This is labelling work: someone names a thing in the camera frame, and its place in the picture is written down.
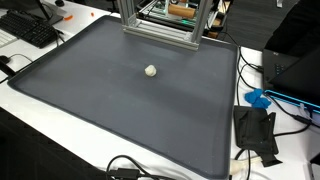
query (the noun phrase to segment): desk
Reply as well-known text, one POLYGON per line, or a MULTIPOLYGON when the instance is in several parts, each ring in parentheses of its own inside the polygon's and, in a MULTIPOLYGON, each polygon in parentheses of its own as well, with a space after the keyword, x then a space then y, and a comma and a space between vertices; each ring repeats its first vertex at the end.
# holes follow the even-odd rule
MULTIPOLYGON (((73 15, 73 19, 54 25, 66 34, 66 40, 102 15, 110 14, 110 12, 67 1, 65 1, 65 6, 62 7, 62 10, 61 15, 63 16, 73 15)), ((55 46, 55 43, 52 43, 44 49, 38 49, 22 40, 18 40, 9 46, 1 48, 0 54, 10 56, 21 53, 35 60, 54 49, 55 46)), ((242 52, 247 61, 261 64, 261 52, 247 48, 242 48, 242 52)), ((14 70, 18 70, 28 63, 23 57, 16 56, 9 63, 9 66, 14 70)), ((250 68, 246 68, 243 75, 248 83, 255 87, 261 87, 260 74, 250 68)), ((0 79, 4 78, 5 75, 0 72, 0 79)), ((250 91, 243 83, 240 84, 239 90, 240 97, 250 91)), ((152 174, 170 176, 176 179, 203 179, 184 167, 138 145, 123 140, 61 110, 22 95, 8 87, 6 83, 0 85, 0 94, 0 106, 2 108, 98 168, 105 169, 114 156, 126 154, 139 161, 152 174)), ((242 98, 240 99, 241 105, 249 106, 242 98)), ((299 114, 298 108, 284 103, 281 103, 281 105, 288 111, 299 114)), ((275 133, 298 130, 304 126, 286 116, 274 105, 269 107, 268 112, 277 113, 275 133)), ((307 163, 312 156, 319 153, 319 134, 319 131, 317 132, 315 128, 311 128, 301 134, 278 137, 277 144, 280 153, 276 157, 283 161, 283 164, 269 168, 263 168, 261 164, 253 165, 251 179, 309 180, 307 163)), ((235 145, 234 132, 232 134, 231 148, 231 157, 234 157, 239 151, 239 148, 235 145)), ((126 160, 116 161, 114 165, 132 167, 132 164, 126 160)), ((244 170, 234 176, 234 179, 244 179, 245 177, 246 171, 244 170)))

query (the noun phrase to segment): black keyboard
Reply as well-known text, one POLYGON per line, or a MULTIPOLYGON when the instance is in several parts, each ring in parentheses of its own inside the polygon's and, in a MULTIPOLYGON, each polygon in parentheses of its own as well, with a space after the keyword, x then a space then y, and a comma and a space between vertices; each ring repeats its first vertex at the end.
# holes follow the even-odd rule
POLYGON ((275 67, 275 70, 276 70, 276 74, 277 74, 277 75, 279 75, 280 73, 282 73, 284 70, 287 69, 286 66, 281 65, 281 64, 275 64, 274 67, 275 67))
POLYGON ((15 11, 1 16, 0 28, 39 48, 57 39, 57 32, 51 25, 15 11))

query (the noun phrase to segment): keyboard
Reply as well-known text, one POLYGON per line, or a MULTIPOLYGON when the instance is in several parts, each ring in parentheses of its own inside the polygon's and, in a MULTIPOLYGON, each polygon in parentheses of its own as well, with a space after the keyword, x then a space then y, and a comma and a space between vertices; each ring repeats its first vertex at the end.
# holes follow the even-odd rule
POLYGON ((18 40, 17 37, 12 36, 11 34, 3 31, 0 29, 0 48, 15 42, 16 40, 18 40))
POLYGON ((276 71, 276 74, 277 74, 277 75, 279 75, 280 73, 282 73, 284 70, 287 69, 286 66, 281 65, 281 64, 275 64, 275 65, 274 65, 274 68, 275 68, 275 71, 276 71))
POLYGON ((57 32, 51 25, 15 11, 1 16, 0 29, 39 48, 57 39, 57 32))

